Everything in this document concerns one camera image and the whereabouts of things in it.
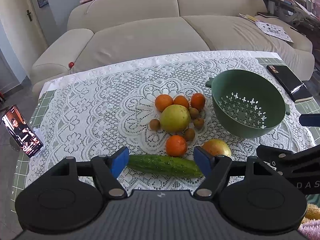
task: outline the colander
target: colander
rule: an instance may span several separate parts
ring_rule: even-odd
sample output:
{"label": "colander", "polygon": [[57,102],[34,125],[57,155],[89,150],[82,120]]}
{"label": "colander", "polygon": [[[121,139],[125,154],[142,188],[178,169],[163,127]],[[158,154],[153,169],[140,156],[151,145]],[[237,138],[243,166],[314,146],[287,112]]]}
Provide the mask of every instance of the colander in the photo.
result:
{"label": "colander", "polygon": [[241,138],[260,137],[290,114],[280,92],[268,80],[246,70],[226,70],[205,84],[212,91],[221,125]]}

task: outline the green checkered tablecloth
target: green checkered tablecloth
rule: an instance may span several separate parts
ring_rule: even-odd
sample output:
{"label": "green checkered tablecloth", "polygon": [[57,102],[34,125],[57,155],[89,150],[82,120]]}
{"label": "green checkered tablecloth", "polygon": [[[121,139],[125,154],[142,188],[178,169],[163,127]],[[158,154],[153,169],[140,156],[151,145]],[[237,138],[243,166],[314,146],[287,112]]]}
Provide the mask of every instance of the green checkered tablecloth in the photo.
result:
{"label": "green checkered tablecloth", "polygon": [[[257,58],[260,65],[266,67],[267,65],[285,65],[285,63],[277,58]],[[49,103],[54,97],[54,91],[47,91],[42,95],[39,99],[39,103],[37,108],[35,109],[31,119],[30,125],[32,128],[38,128],[41,124],[43,116],[45,115]],[[311,113],[320,113],[320,107],[317,102],[312,99],[304,102],[299,102],[295,104],[297,110],[301,114],[311,114]],[[315,139],[317,144],[320,144],[320,127],[308,127],[311,131],[313,138]],[[11,211],[15,212],[14,202],[17,195],[24,189],[24,184],[26,181],[26,175],[28,174],[29,167],[29,158],[27,155],[20,151],[19,158],[17,161],[17,167],[14,174],[14,180],[12,185],[12,197],[10,201]],[[307,197],[309,203],[314,203],[320,206],[320,194],[309,195]]]}

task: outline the pink fluffy fabric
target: pink fluffy fabric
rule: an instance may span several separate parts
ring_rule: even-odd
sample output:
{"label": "pink fluffy fabric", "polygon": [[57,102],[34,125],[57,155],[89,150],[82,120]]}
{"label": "pink fluffy fabric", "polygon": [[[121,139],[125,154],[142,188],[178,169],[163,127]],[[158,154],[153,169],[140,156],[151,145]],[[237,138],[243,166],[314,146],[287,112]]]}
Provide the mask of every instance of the pink fluffy fabric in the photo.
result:
{"label": "pink fluffy fabric", "polygon": [[300,225],[298,231],[310,240],[320,240],[320,220],[309,220]]}

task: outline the gray ribbed surface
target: gray ribbed surface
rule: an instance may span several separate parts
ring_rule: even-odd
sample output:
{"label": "gray ribbed surface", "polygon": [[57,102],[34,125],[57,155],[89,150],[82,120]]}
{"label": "gray ribbed surface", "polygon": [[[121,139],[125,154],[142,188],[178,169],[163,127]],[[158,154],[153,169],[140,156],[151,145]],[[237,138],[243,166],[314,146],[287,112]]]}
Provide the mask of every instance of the gray ribbed surface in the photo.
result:
{"label": "gray ribbed surface", "polygon": [[211,202],[198,201],[188,191],[133,191],[125,200],[111,201],[103,214],[76,232],[44,236],[26,231],[19,240],[303,240],[297,231],[281,236],[257,236],[225,222]]}

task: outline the tiled floor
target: tiled floor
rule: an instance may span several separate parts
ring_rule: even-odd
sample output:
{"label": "tiled floor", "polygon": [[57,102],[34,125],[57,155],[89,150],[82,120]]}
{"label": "tiled floor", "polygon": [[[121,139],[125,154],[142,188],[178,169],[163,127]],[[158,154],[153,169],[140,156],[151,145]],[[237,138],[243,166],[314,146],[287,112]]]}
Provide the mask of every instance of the tiled floor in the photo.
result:
{"label": "tiled floor", "polygon": [[320,71],[315,68],[310,80],[305,81],[304,83],[318,105],[320,105]]}
{"label": "tiled floor", "polygon": [[[36,107],[37,100],[31,92],[29,80],[23,82],[23,89],[7,98],[0,109],[17,105],[26,120],[29,120]],[[0,239],[13,239],[22,231],[17,214],[10,211],[10,197],[12,191],[13,175],[19,153],[14,151],[9,143],[10,134],[0,125]]]}

